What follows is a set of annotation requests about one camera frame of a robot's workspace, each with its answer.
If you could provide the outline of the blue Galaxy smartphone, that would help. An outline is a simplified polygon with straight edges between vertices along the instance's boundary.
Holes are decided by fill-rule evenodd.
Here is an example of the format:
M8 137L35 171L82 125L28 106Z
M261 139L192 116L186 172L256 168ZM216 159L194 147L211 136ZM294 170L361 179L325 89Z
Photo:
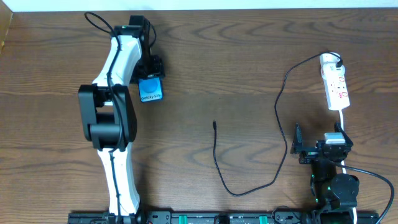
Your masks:
M163 98L162 83L160 78L140 79L139 95L142 103L161 100Z

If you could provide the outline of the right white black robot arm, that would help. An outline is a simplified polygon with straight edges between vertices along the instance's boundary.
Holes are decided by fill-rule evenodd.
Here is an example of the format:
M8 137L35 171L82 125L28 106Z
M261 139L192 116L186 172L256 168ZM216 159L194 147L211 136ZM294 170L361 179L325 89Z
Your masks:
M359 179L337 172L337 166L347 158L353 142L340 123L335 123L334 129L310 147L304 145L302 130L295 125L292 150L299 155L300 164L311 166L310 188L317 204L306 215L307 223L354 223L358 219L353 209L357 206Z

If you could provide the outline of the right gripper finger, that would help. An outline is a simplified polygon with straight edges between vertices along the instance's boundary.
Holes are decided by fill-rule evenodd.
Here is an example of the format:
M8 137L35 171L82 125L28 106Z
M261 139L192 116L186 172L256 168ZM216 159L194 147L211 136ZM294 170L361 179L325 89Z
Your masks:
M302 130L300 125L297 123L295 125L295 133L294 139L292 142L291 153L292 154L300 154L303 150L303 138L302 138Z
M336 133L342 134L342 136L343 136L344 139L345 139L345 144L346 144L347 146L353 146L352 140L351 140L351 139L348 137L348 135L345 133L345 131L343 130L343 128L341 127L341 124L340 124L339 122L336 122L336 123L334 124L334 130L335 130Z

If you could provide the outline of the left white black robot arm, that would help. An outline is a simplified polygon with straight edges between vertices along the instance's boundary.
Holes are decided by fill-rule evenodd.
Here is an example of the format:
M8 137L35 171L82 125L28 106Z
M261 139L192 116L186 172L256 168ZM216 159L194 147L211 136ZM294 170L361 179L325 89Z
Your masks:
M139 213L140 196L133 178L131 152L137 134L137 118L129 93L138 85L143 103L162 100L164 62L151 52L154 26L144 16L109 26L111 48L99 75L78 90L83 133L103 163L110 193L109 212L116 217Z

